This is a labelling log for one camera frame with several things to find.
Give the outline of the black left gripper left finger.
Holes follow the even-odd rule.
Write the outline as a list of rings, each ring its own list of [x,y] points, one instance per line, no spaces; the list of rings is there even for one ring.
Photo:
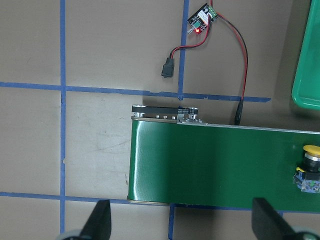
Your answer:
[[[109,240],[112,232],[111,205],[109,200],[99,200],[79,237],[81,240]]]

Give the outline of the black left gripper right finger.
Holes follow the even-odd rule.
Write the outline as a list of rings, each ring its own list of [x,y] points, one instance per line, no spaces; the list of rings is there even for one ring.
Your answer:
[[[296,232],[262,197],[252,200],[251,227],[258,240],[294,240]]]

